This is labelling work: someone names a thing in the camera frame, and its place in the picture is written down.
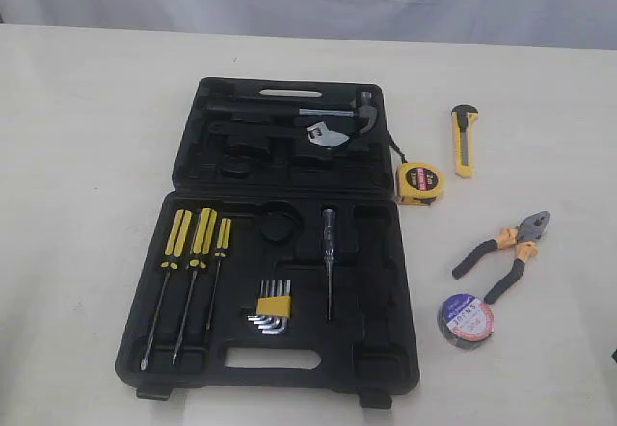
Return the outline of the yellow measuring tape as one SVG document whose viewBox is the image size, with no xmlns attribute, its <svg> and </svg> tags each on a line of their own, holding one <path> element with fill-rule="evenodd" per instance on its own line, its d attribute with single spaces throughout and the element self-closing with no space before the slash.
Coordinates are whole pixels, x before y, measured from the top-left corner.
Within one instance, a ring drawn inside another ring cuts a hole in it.
<svg viewBox="0 0 617 426">
<path fill-rule="evenodd" d="M 431 206 L 443 196 L 443 175 L 433 165 L 410 162 L 390 132 L 388 138 L 390 149 L 400 160 L 395 171 L 393 200 L 398 205 Z"/>
</svg>

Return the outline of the hex key set yellow holder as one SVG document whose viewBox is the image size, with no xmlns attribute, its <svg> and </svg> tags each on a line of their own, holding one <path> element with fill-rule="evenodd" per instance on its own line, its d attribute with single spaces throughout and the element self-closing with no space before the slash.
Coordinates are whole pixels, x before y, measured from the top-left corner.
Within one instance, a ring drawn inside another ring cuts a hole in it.
<svg viewBox="0 0 617 426">
<path fill-rule="evenodd" d="M 279 336 L 286 332 L 291 318 L 291 280 L 262 280 L 255 314 L 247 321 L 262 335 Z"/>
</svg>

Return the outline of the middle yellow black screwdriver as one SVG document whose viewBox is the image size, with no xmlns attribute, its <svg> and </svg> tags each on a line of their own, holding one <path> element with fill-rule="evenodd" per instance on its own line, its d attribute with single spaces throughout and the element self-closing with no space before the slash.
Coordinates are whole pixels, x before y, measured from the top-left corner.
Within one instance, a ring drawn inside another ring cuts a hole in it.
<svg viewBox="0 0 617 426">
<path fill-rule="evenodd" d="M 178 329 L 177 340 L 172 355 L 172 365 L 176 365 L 179 358 L 180 350 L 184 340 L 185 328 L 187 324 L 190 304 L 194 293 L 195 282 L 197 280 L 197 275 L 199 274 L 199 272 L 205 271 L 207 269 L 206 259 L 208 258 L 210 253 L 212 236 L 214 227 L 216 226 L 217 215 L 218 213 L 216 210 L 211 207 L 205 207 L 201 210 L 198 217 L 197 226 L 195 228 L 193 239 L 191 241 L 187 264 L 187 269 L 190 274 L 190 282 L 186 295 L 186 300 L 184 303 L 180 326 Z"/>
</svg>

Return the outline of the black electrical tape roll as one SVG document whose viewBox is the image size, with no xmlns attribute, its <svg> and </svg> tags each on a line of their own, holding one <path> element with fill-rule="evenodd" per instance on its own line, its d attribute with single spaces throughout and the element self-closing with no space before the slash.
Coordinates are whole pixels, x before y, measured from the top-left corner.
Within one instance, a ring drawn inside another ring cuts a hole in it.
<svg viewBox="0 0 617 426">
<path fill-rule="evenodd" d="M 495 327 L 490 307 L 468 293 L 446 298 L 437 314 L 438 328 L 453 346 L 472 350 L 488 341 Z"/>
</svg>

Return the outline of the black plastic tool case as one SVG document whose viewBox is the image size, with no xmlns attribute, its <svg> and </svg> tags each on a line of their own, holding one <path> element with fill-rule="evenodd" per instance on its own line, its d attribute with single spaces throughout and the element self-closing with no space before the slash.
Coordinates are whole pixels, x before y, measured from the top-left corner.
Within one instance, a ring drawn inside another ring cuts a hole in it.
<svg viewBox="0 0 617 426">
<path fill-rule="evenodd" d="M 209 98 L 283 101 L 351 110 L 363 91 L 378 109 L 359 134 L 352 118 L 206 110 Z M 215 121 L 306 128 L 320 121 L 350 140 L 327 148 L 306 140 L 215 135 Z M 386 409 L 420 378 L 413 314 L 381 88 L 375 84 L 208 77 L 195 92 L 120 348 L 117 376 L 141 398 L 178 388 L 261 386 L 328 389 Z M 201 210 L 217 211 L 207 269 L 199 272 L 176 365 L 172 355 L 190 282 L 189 250 Z M 335 212 L 333 317 L 327 319 L 322 212 Z M 193 214 L 172 271 L 150 362 L 140 362 L 178 209 Z M 205 331 L 220 223 L 231 218 L 211 330 Z M 262 335 L 255 314 L 262 280 L 291 280 L 286 332 Z"/>
</svg>

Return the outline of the small yellow black screwdriver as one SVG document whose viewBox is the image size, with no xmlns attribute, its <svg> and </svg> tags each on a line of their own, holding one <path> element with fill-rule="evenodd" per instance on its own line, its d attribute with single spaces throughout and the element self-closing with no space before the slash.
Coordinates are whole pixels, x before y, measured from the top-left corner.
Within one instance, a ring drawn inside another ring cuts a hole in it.
<svg viewBox="0 0 617 426">
<path fill-rule="evenodd" d="M 216 248 L 214 252 L 215 272 L 214 272 L 214 279 L 213 279 L 212 288 L 211 288 L 209 308 L 208 308 L 208 313 L 207 313 L 206 323 L 205 323 L 205 331 L 207 333 L 209 333 L 211 330 L 212 318 L 213 318 L 215 300 L 216 300 L 216 293 L 217 293 L 217 286 L 218 286 L 222 261 L 226 258 L 227 253 L 228 253 L 228 243 L 229 243 L 229 238 L 230 238 L 231 223 L 232 223 L 231 218 L 223 218 L 220 223 L 219 233 L 217 236 Z"/>
</svg>

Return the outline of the voltage tester screwdriver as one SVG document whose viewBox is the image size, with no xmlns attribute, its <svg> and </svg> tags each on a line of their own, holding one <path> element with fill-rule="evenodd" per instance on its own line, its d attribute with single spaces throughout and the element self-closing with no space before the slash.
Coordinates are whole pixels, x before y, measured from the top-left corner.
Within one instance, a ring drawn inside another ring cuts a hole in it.
<svg viewBox="0 0 617 426">
<path fill-rule="evenodd" d="M 332 208 L 326 208 L 322 212 L 323 220 L 323 250 L 327 277 L 327 319 L 333 317 L 333 281 L 335 262 L 335 212 Z"/>
</svg>

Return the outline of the large yellow black screwdriver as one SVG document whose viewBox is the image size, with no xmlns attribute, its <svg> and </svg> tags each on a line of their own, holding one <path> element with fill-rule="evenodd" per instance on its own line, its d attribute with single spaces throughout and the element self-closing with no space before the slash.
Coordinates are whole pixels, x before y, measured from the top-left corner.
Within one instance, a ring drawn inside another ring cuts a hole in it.
<svg viewBox="0 0 617 426">
<path fill-rule="evenodd" d="M 179 268 L 180 259 L 184 251 L 184 245 L 186 243 L 192 216 L 192 212 L 187 209 L 178 209 L 174 214 L 174 220 L 164 249 L 164 257 L 160 264 L 160 269 L 163 272 L 163 280 L 160 286 L 155 310 L 150 321 L 148 340 L 140 362 L 141 371 L 146 371 L 149 366 L 150 355 L 156 333 L 156 326 L 158 324 L 168 282 L 172 271 Z"/>
</svg>

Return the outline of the yellow utility knife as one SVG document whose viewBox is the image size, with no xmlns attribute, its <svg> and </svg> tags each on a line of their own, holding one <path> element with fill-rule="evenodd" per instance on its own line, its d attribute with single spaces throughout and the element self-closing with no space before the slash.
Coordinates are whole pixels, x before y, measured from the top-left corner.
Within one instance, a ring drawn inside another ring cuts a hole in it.
<svg viewBox="0 0 617 426">
<path fill-rule="evenodd" d="M 460 104 L 451 110 L 454 172 L 461 178 L 473 177 L 472 127 L 478 119 L 478 110 L 468 104 Z"/>
</svg>

